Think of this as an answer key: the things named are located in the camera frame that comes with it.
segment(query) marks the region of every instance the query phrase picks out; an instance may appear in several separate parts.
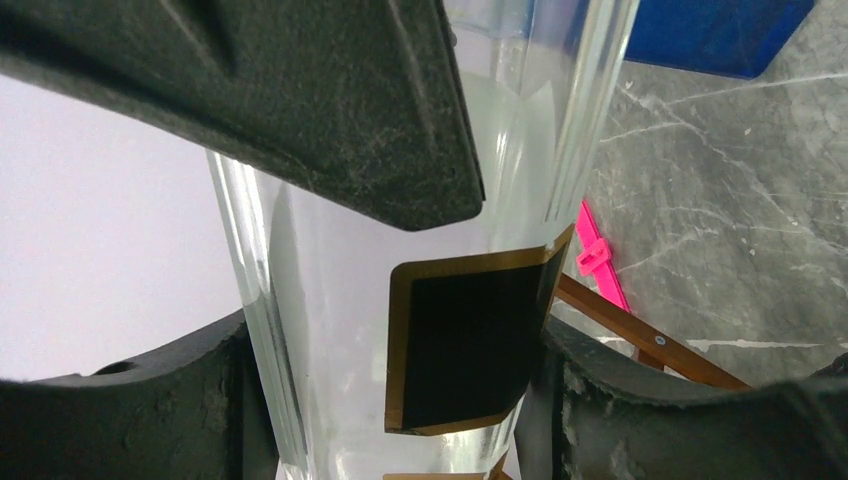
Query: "black plastic part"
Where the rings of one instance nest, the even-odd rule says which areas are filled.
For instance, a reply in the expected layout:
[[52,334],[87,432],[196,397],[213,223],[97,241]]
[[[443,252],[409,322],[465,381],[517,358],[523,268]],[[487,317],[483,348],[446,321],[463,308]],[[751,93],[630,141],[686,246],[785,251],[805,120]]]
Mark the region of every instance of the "black plastic part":
[[516,430],[522,478],[848,478],[848,378],[727,393],[634,362],[556,319],[545,342]]
[[0,0],[0,73],[405,230],[482,208],[440,0]]
[[101,369],[0,382],[0,478],[273,479],[241,312]]

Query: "pink object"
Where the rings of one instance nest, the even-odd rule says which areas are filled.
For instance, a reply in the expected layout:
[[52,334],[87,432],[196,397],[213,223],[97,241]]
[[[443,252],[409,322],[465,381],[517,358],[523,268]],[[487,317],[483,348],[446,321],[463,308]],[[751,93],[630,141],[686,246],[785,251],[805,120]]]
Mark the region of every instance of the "pink object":
[[612,251],[609,244],[598,232],[589,204],[586,200],[580,204],[580,213],[577,214],[577,237],[583,244],[583,253],[577,256],[577,269],[580,275],[587,277],[595,276],[598,290],[601,296],[614,303],[618,308],[629,312],[630,306],[621,291],[621,284],[612,268]]

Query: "transparent plastic bottle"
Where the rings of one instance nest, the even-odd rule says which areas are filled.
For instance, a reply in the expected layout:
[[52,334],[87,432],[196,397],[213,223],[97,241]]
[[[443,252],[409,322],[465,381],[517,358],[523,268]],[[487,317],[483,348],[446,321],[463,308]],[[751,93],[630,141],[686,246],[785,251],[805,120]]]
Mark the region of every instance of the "transparent plastic bottle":
[[[486,194],[477,218],[404,232],[209,153],[286,478],[487,479],[497,470],[520,394],[497,415],[405,426],[411,413],[404,399],[418,397],[403,392],[433,380],[404,370],[417,361],[413,337],[420,332],[398,319],[426,310],[426,295],[413,290],[426,284],[418,280],[439,278],[435,270],[545,265],[562,252],[636,7],[636,0],[445,0]],[[432,290],[427,302],[456,302],[444,292],[451,290]],[[508,352],[477,345],[474,335],[497,344],[496,336],[473,330],[478,320],[457,334],[466,337],[429,333],[424,347],[458,352],[431,358],[439,365],[433,372],[474,363],[476,373],[467,378],[511,375],[503,363]],[[485,358],[463,358],[462,345],[483,348]],[[491,388],[493,397],[498,388]],[[431,390],[426,401],[435,403],[473,396],[461,383]]]

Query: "marble floor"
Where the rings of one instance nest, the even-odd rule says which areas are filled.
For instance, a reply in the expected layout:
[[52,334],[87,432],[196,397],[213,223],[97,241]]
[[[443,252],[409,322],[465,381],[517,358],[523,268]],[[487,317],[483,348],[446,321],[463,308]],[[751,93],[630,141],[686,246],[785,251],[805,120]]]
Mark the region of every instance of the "marble floor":
[[847,351],[848,4],[755,80],[625,63],[587,199],[633,312],[746,382]]

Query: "clear container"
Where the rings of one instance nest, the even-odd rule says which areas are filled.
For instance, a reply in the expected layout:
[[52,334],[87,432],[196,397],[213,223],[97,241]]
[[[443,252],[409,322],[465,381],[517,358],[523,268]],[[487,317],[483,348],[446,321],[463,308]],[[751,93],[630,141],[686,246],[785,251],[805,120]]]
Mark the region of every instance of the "clear container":
[[445,0],[486,192],[472,220],[400,231],[209,153],[285,478],[492,476],[520,398],[502,415],[404,432],[419,435],[389,428],[402,398],[392,352],[408,333],[390,323],[397,272],[438,259],[539,263],[564,248],[637,5]]

